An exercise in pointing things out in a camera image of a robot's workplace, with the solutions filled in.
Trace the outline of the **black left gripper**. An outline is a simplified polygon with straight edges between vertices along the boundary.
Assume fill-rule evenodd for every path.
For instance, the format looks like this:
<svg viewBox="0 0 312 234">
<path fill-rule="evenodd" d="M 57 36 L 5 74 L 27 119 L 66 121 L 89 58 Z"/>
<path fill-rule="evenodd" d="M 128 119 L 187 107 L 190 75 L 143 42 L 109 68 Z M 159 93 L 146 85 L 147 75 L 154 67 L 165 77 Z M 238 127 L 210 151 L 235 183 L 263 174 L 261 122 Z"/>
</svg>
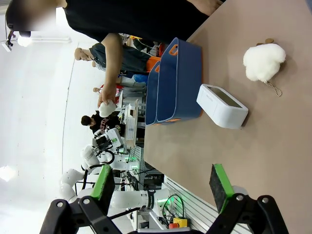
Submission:
<svg viewBox="0 0 312 234">
<path fill-rule="evenodd" d="M 96 139 L 99 149 L 106 149 L 110 141 L 106 136 Z M 102 166 L 90 195 L 68 203 L 64 199 L 53 200 L 46 213 L 41 234 L 76 234 L 81 227 L 90 227 L 95 234 L 120 234 L 113 219 L 129 213 L 122 212 L 108 217 L 108 209 L 115 189 L 113 170 Z"/>
</svg>

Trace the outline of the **right gripper black finger with green pad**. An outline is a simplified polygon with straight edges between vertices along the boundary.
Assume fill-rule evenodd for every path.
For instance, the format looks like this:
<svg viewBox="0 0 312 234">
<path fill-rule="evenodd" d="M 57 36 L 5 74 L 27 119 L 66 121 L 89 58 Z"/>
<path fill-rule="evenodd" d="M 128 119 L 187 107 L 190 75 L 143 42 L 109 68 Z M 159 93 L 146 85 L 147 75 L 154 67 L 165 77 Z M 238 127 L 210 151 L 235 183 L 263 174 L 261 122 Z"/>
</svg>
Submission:
<svg viewBox="0 0 312 234">
<path fill-rule="evenodd" d="M 218 211 L 210 234 L 230 234 L 237 224 L 246 224 L 253 234 L 289 232 L 275 199 L 270 195 L 252 199 L 236 192 L 222 164 L 212 165 L 209 185 Z"/>
</svg>

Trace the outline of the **person's right hand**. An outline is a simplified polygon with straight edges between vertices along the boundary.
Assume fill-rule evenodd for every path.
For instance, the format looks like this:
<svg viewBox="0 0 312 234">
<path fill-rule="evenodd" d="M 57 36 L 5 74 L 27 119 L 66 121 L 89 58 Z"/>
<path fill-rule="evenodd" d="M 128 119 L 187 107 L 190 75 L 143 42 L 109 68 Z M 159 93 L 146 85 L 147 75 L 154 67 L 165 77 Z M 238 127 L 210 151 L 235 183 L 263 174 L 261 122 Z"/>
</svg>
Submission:
<svg viewBox="0 0 312 234">
<path fill-rule="evenodd" d="M 101 93 L 98 98 L 97 106 L 100 107 L 100 105 L 104 102 L 105 104 L 108 104 L 108 102 L 111 100 L 113 103 L 115 103 L 115 97 L 116 97 L 116 84 L 115 83 L 106 83 L 104 84 Z"/>
</svg>

